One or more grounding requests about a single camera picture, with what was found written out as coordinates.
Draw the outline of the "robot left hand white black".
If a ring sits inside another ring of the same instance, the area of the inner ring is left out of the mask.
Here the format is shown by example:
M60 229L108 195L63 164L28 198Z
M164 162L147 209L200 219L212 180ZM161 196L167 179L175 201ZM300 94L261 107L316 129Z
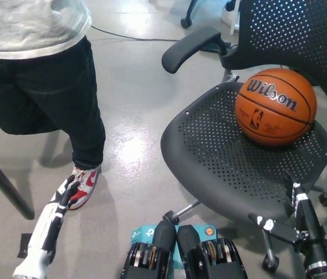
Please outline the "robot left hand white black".
M47 278L52 263L60 229L65 214L75 203L72 197L77 193L79 182L71 175L56 190L43 208L31 234L27 256L15 268L12 278Z

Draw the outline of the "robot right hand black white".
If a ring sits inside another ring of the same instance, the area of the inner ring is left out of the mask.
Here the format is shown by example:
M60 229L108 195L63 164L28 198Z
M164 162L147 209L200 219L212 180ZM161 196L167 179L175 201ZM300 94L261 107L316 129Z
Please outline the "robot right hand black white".
M291 171L284 171L286 193L290 196L294 214L294 227L278 223L276 220L250 213L249 218L263 231L291 244L294 250L305 256L306 274L327 274L327 239L320 225L315 209L303 185Z

